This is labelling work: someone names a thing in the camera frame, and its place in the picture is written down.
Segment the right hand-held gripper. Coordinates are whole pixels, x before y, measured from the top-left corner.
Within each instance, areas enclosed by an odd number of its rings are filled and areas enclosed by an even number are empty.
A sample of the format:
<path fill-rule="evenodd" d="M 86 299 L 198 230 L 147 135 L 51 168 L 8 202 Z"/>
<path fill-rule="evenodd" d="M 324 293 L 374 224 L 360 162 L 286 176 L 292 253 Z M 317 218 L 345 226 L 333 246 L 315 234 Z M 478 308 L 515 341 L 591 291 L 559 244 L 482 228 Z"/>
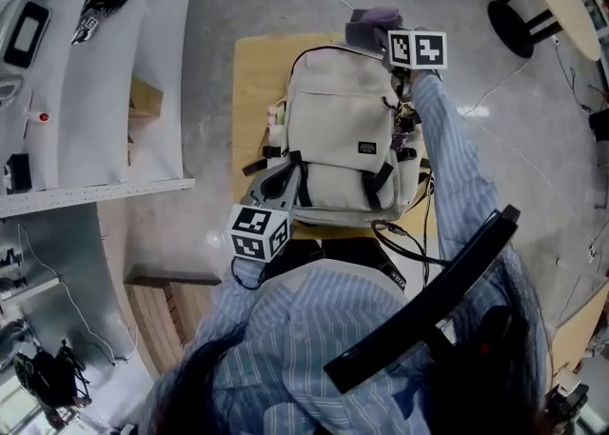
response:
<path fill-rule="evenodd" d="M 390 69 L 447 69 L 447 35 L 431 30 L 389 30 L 382 35 L 384 59 Z"/>

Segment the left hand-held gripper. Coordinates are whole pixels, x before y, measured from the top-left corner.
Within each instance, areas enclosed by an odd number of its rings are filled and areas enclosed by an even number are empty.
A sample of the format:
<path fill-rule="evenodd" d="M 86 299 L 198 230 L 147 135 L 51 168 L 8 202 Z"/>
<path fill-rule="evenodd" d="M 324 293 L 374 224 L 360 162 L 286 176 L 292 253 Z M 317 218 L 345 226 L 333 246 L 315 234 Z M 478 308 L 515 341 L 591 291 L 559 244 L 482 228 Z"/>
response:
<path fill-rule="evenodd" d="M 269 263 L 291 237 L 301 169 L 284 163 L 251 182 L 229 215 L 229 244 L 235 257 Z"/>

